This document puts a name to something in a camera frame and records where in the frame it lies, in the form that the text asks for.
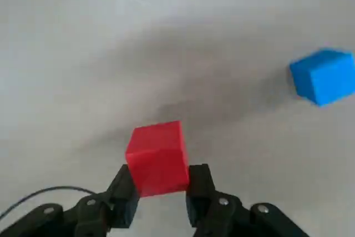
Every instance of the black mechanical part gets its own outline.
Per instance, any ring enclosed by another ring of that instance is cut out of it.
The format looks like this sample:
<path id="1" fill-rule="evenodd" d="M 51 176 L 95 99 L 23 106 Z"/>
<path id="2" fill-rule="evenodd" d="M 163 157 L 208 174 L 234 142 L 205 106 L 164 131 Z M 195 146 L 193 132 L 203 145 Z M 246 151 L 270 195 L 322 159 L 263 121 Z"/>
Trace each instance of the black mechanical part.
<path id="1" fill-rule="evenodd" d="M 0 233 L 0 237 L 105 237 L 111 228 L 128 228 L 139 195 L 127 165 L 107 191 L 81 198 L 63 211 L 61 205 L 41 205 Z"/>
<path id="2" fill-rule="evenodd" d="M 74 190 L 74 191 L 82 191 L 87 194 L 95 194 L 95 192 L 90 191 L 88 189 L 77 187 L 77 186 L 71 186 L 71 185 L 47 187 L 47 188 L 44 188 L 44 189 L 41 189 L 41 190 L 38 190 L 38 191 L 35 191 L 35 192 L 29 194 L 29 195 L 21 198 L 20 200 L 18 200 L 16 203 L 9 206 L 8 209 L 6 209 L 4 212 L 2 212 L 0 214 L 0 221 L 3 220 L 8 214 L 10 214 L 15 208 L 19 207 L 21 204 L 28 201 L 29 199 L 31 199 L 37 195 L 43 194 L 43 193 L 47 193 L 50 191 L 57 191 L 57 190 Z"/>
<path id="3" fill-rule="evenodd" d="M 274 205 L 260 203 L 247 210 L 238 197 L 212 191 L 208 165 L 190 166 L 189 171 L 186 207 L 196 227 L 194 237 L 308 237 Z"/>
<path id="4" fill-rule="evenodd" d="M 186 207 L 194 237 L 308 237 L 280 209 L 259 203 L 250 210 L 234 195 L 216 191 L 207 164 L 189 167 Z M 44 204 L 8 227 L 0 237 L 106 237 L 111 228 L 129 228 L 139 195 L 127 165 L 99 194 L 81 198 L 63 211 Z"/>

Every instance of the cube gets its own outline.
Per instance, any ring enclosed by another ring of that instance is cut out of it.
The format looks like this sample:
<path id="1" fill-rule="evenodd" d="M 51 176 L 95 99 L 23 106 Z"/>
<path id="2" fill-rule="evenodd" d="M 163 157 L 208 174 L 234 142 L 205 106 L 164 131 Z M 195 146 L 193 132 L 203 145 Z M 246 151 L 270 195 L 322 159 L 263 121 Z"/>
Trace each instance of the cube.
<path id="1" fill-rule="evenodd" d="M 322 49 L 290 65 L 297 94 L 319 106 L 355 90 L 355 67 L 350 52 Z"/>
<path id="2" fill-rule="evenodd" d="M 179 121 L 134 129 L 125 156 L 141 197 L 182 191 L 189 185 Z"/>

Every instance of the red cube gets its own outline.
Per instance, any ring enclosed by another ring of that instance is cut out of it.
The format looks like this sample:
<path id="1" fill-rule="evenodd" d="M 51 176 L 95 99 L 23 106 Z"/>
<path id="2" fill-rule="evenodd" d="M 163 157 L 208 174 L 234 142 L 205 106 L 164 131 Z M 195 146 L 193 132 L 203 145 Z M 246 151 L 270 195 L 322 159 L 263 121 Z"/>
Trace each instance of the red cube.
<path id="1" fill-rule="evenodd" d="M 189 184 L 179 121 L 134 129 L 126 160 L 141 197 L 183 191 Z"/>

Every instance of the white table surface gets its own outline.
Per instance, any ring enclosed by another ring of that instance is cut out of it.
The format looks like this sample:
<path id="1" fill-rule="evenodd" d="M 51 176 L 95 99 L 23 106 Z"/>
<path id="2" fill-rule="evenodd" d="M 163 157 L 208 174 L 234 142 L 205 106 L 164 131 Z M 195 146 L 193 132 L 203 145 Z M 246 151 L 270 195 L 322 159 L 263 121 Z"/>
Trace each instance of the white table surface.
<path id="1" fill-rule="evenodd" d="M 310 236 L 354 236 L 355 96 L 297 99 L 288 64 L 355 50 L 354 0 L 0 0 L 0 210 L 52 185 L 104 190 L 134 127 L 181 119 L 190 164 Z M 83 194 L 39 196 L 71 207 Z M 184 194 L 109 236 L 192 236 Z"/>

